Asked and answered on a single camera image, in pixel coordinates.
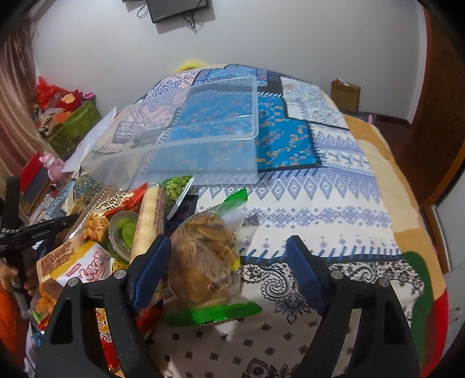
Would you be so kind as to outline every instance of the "brown door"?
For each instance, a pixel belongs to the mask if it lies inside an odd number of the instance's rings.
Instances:
[[[416,153],[425,169],[423,174],[429,177],[426,198],[418,198],[420,205],[435,191],[437,195],[438,189],[445,190],[448,182],[444,179],[454,176],[450,169],[465,141],[465,65],[441,26],[428,14],[426,29],[425,80],[412,125]]]

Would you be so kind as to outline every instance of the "tissue box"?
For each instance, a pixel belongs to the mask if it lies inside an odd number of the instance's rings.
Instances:
[[[350,83],[347,86],[334,80],[331,82],[331,99],[339,109],[356,113],[359,110],[360,87]]]
[[[66,160],[87,133],[102,119],[94,99],[84,102],[66,121],[56,125],[46,140],[58,156]]]

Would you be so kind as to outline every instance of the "pink curtain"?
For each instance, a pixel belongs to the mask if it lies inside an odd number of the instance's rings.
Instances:
[[[0,50],[0,195],[9,176],[19,175],[38,151],[49,150],[32,120],[35,66],[31,22],[24,19]]]

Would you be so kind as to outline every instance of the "silver bolt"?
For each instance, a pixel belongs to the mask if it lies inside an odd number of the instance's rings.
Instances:
[[[68,286],[76,286],[79,283],[79,278],[73,277],[68,280]]]
[[[389,280],[385,279],[385,278],[380,278],[378,280],[378,283],[382,286],[382,287],[388,287],[389,286]]]
[[[126,277],[126,271],[124,269],[119,269],[114,273],[114,276],[117,280],[120,280]]]
[[[340,280],[342,277],[344,277],[344,273],[342,273],[340,270],[332,270],[331,277],[333,277],[335,280]]]

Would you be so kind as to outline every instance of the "transparent plastic container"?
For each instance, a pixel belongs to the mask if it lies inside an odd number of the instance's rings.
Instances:
[[[126,107],[82,167],[117,189],[175,176],[195,184],[257,182],[254,76],[179,89]]]

